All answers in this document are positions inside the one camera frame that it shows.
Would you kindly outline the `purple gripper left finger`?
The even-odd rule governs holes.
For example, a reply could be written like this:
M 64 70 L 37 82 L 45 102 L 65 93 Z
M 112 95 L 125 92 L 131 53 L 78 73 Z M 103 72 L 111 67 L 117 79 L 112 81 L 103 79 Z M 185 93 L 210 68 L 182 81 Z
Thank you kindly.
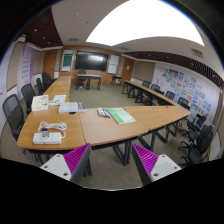
M 90 145 L 85 144 L 65 155 L 56 154 L 42 165 L 41 169 L 72 183 L 79 184 L 87 166 L 90 152 Z

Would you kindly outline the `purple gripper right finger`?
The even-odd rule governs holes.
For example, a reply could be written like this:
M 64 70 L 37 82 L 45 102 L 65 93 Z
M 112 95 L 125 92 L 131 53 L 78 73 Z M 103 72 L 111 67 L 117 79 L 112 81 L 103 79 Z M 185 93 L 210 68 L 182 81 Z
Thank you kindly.
M 132 156 L 143 185 L 150 184 L 181 170 L 166 154 L 156 155 L 142 146 L 132 145 Z

